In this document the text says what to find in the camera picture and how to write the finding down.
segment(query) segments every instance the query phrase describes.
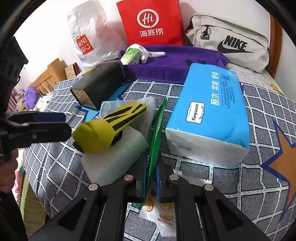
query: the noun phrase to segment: gray bedspread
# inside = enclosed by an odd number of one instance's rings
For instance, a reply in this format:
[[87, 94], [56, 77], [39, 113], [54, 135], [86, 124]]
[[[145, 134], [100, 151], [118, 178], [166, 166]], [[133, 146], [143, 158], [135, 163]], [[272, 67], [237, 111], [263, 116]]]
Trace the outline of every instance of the gray bedspread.
[[[81, 124], [84, 112], [75, 108], [77, 102], [69, 88], [79, 78], [56, 85], [48, 112], [64, 112], [72, 130]], [[232, 169], [210, 166], [170, 154], [164, 129], [181, 92], [180, 84], [164, 84], [137, 80], [122, 97], [140, 99], [153, 96], [161, 104], [168, 98], [164, 114], [161, 152], [165, 161], [186, 176], [210, 179], [230, 201], [246, 214], [271, 240], [280, 240], [296, 218], [295, 200], [279, 223], [288, 193], [288, 183], [260, 167], [274, 153], [279, 143], [272, 123], [276, 120], [292, 143], [296, 142], [295, 103], [285, 97], [245, 85], [244, 99], [249, 116], [251, 150]], [[65, 207], [90, 183], [80, 158], [82, 153], [72, 146], [73, 139], [60, 143], [33, 144], [24, 152], [24, 168], [29, 181], [50, 217]], [[139, 210], [128, 205], [124, 240], [163, 240], [155, 223], [139, 218]]]

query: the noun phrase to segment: wall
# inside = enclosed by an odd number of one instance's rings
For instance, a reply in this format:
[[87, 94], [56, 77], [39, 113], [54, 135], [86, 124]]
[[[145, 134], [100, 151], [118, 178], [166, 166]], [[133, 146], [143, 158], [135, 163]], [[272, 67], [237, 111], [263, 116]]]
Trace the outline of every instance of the wall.
[[278, 83], [287, 98], [296, 102], [296, 47], [287, 33], [283, 30], [283, 42], [279, 66], [274, 80]]
[[[116, 7], [117, 1], [100, 0], [109, 26], [126, 41]], [[82, 67], [68, 28], [67, 14], [83, 2], [85, 0], [47, 0], [18, 29], [15, 37], [29, 60], [21, 72], [20, 86], [23, 89], [26, 89], [55, 58], [64, 60], [67, 65], [77, 62]], [[204, 12], [227, 18], [269, 38], [269, 13], [255, 0], [180, 0], [180, 2], [184, 28], [187, 28], [194, 13]]]

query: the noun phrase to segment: purple blanket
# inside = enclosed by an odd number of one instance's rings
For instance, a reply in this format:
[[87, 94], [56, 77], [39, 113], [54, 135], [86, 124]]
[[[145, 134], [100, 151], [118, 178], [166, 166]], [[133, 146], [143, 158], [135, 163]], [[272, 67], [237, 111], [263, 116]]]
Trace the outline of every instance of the purple blanket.
[[[220, 52], [189, 46], [146, 45], [149, 52], [165, 52], [159, 58], [148, 58], [146, 64], [124, 65], [129, 80], [156, 80], [183, 84], [192, 63], [212, 64], [226, 69], [229, 60]], [[125, 54], [121, 50], [119, 59]]]

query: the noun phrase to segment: blue tissue package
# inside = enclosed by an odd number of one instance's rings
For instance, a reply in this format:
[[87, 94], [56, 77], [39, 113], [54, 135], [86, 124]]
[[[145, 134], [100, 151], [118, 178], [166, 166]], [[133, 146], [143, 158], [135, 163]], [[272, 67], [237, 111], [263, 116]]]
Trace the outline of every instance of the blue tissue package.
[[250, 150], [249, 121], [236, 74], [192, 64], [165, 133], [172, 154], [234, 167]]

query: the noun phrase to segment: white glove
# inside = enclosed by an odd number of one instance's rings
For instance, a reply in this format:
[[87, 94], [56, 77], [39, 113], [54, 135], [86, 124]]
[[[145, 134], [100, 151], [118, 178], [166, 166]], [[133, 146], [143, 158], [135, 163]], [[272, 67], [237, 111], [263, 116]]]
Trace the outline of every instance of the white glove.
[[133, 44], [128, 47], [129, 48], [134, 48], [134, 49], [139, 49], [142, 52], [141, 55], [141, 60], [142, 63], [145, 64], [148, 57], [149, 58], [157, 58], [157, 57], [162, 57], [165, 56], [165, 52], [148, 52], [143, 46], [138, 45], [138, 44]]

